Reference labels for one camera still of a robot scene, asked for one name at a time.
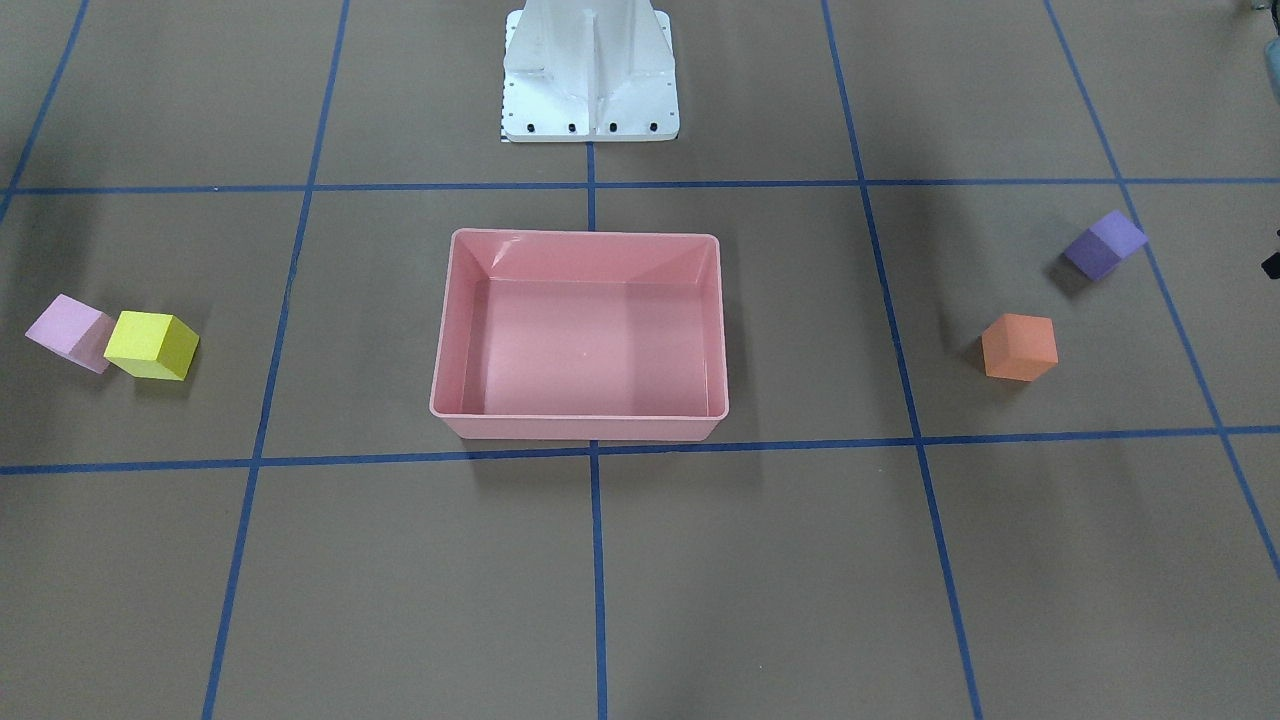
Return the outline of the orange foam block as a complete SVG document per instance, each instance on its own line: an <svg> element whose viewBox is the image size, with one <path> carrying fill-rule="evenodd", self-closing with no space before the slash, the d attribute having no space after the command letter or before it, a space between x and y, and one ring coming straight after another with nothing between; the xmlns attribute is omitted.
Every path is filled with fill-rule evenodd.
<svg viewBox="0 0 1280 720"><path fill-rule="evenodd" d="M1033 382L1059 365L1053 322L1047 316L1006 313L980 334L984 373L1005 380Z"/></svg>

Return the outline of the yellow foam block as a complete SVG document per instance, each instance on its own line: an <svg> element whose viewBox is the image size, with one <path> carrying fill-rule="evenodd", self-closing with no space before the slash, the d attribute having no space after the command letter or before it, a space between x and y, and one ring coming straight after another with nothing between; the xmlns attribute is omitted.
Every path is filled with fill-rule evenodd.
<svg viewBox="0 0 1280 720"><path fill-rule="evenodd" d="M134 378L184 380L198 343L200 336L175 315L124 310L104 356Z"/></svg>

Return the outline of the purple foam block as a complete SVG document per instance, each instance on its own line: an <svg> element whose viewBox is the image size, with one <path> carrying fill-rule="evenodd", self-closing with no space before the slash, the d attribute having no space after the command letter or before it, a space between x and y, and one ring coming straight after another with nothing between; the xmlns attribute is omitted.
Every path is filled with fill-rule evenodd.
<svg viewBox="0 0 1280 720"><path fill-rule="evenodd" d="M1124 211L1111 211L1085 228L1062 256L1088 281L1102 281L1149 242L1146 232Z"/></svg>

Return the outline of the pink plastic bin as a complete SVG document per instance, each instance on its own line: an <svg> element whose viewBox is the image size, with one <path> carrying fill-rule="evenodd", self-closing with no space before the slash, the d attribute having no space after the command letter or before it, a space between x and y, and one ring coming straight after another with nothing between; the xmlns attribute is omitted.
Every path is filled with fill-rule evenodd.
<svg viewBox="0 0 1280 720"><path fill-rule="evenodd" d="M703 441L730 414L721 243L458 229L431 382L463 439Z"/></svg>

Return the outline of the pink foam block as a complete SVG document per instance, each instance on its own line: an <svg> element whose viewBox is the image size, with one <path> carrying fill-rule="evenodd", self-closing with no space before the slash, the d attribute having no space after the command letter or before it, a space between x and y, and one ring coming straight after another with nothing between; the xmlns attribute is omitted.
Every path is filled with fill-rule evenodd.
<svg viewBox="0 0 1280 720"><path fill-rule="evenodd" d="M108 342L116 320L68 295L58 295L24 337L78 366L104 374Z"/></svg>

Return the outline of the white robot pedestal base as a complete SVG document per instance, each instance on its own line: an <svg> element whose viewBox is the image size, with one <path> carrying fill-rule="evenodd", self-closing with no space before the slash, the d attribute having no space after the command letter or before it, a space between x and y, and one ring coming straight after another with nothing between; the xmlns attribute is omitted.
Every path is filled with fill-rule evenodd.
<svg viewBox="0 0 1280 720"><path fill-rule="evenodd" d="M527 1L504 23L500 137L639 143L678 137L672 23L649 1Z"/></svg>

